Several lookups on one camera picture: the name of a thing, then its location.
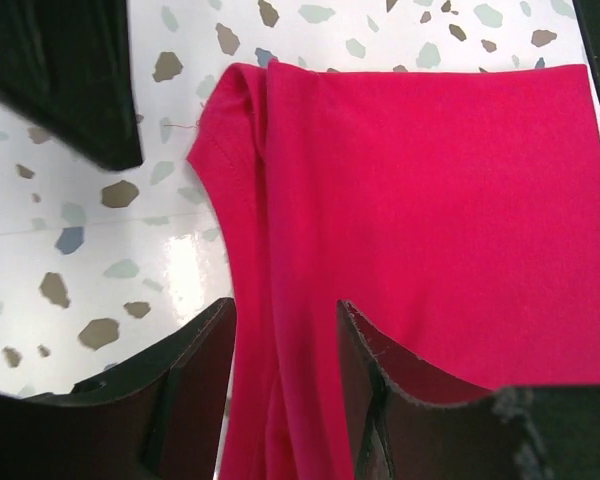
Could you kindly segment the magenta red t shirt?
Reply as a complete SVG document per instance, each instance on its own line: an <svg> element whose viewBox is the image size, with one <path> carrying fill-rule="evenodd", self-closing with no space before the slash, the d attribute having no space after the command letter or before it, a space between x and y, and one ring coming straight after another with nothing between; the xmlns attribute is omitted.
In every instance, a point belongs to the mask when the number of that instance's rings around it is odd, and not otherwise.
<svg viewBox="0 0 600 480"><path fill-rule="evenodd" d="M600 384L600 135L586 66L235 63L188 159L237 305L222 478L352 477L340 300L481 387Z"/></svg>

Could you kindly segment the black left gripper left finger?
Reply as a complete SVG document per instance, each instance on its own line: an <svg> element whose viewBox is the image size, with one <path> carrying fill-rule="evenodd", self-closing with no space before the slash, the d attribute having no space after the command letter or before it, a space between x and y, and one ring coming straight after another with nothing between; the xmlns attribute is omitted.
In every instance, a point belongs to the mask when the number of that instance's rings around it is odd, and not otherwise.
<svg viewBox="0 0 600 480"><path fill-rule="evenodd" d="M0 394L0 479L213 478L235 330L220 298L68 394Z"/></svg>

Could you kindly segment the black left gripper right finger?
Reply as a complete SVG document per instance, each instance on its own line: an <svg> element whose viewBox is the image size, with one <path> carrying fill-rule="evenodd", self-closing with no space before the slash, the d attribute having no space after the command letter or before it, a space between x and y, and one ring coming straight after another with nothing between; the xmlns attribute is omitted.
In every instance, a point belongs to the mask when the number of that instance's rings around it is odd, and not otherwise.
<svg viewBox="0 0 600 480"><path fill-rule="evenodd" d="M337 304L357 479L600 479L600 386L490 391L436 368Z"/></svg>

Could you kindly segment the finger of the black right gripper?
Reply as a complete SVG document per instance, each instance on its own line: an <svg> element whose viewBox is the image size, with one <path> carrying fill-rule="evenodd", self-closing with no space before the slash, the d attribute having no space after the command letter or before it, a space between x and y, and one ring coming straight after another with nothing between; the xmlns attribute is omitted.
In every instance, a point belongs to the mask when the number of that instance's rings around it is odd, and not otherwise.
<svg viewBox="0 0 600 480"><path fill-rule="evenodd" d="M0 103L93 164L143 163L124 1L0 1Z"/></svg>

